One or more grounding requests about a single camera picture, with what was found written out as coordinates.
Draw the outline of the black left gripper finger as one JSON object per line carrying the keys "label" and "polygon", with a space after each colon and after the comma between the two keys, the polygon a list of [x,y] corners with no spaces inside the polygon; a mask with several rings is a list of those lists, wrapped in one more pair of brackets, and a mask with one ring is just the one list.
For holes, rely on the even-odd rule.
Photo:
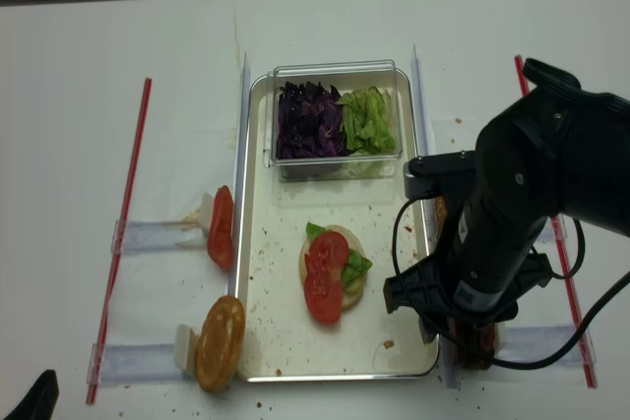
{"label": "black left gripper finger", "polygon": [[59,396],[56,372],[45,370],[5,420],[50,420]]}

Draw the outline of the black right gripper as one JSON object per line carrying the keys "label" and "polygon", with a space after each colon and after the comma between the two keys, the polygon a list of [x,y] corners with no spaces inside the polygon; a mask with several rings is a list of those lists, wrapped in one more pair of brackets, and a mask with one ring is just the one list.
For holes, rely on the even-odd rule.
{"label": "black right gripper", "polygon": [[413,308],[432,329],[448,318],[475,328],[514,319],[518,299],[552,278],[547,256],[531,252],[551,200],[476,188],[451,206],[435,251],[386,279],[387,312]]}

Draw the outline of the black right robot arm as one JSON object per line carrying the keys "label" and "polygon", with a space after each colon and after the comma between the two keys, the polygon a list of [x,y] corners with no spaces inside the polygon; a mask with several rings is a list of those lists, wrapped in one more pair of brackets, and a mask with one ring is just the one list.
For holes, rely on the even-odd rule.
{"label": "black right robot arm", "polygon": [[535,59],[523,73],[533,90],[481,130],[474,150],[407,162],[408,199],[442,198],[447,217],[435,250],[385,281],[388,312],[477,328],[510,320],[520,297],[550,281],[548,260],[531,252],[550,217],[628,233],[628,102]]}

